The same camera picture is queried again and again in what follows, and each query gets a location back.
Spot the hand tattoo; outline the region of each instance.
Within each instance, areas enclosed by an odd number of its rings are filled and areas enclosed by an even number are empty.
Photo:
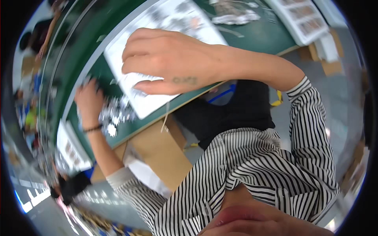
[[[191,85],[197,84],[197,77],[189,76],[189,77],[174,77],[172,82],[174,83],[188,83]]]

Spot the striped shirt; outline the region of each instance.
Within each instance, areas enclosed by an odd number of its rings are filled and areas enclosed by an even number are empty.
[[[107,180],[129,201],[153,235],[197,235],[219,212],[225,190],[242,183],[254,199],[314,222],[339,193],[319,92],[305,77],[287,91],[291,152],[274,129],[217,135],[169,199],[122,168]]]

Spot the lips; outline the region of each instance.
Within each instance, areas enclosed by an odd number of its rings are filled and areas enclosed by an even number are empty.
[[[257,213],[253,207],[246,206],[232,206],[222,210],[216,220],[216,227],[228,224],[232,221],[247,220],[247,221],[266,221],[266,217]]]

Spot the blurred hand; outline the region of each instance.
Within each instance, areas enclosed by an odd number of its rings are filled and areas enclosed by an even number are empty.
[[[209,45],[180,32],[137,29],[123,51],[122,72],[159,76],[134,88],[147,94],[179,94],[223,81],[226,47]]]
[[[80,110],[83,129],[98,126],[104,95],[101,89],[96,92],[96,79],[91,79],[88,84],[77,88],[74,100]]]

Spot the bracelet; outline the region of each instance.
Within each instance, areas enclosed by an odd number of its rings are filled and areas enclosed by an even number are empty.
[[[84,134],[87,134],[89,132],[92,132],[92,131],[95,131],[95,130],[100,130],[102,128],[102,124],[99,124],[98,126],[94,127],[94,128],[90,128],[90,129],[86,129],[86,130],[83,130],[83,133]]]

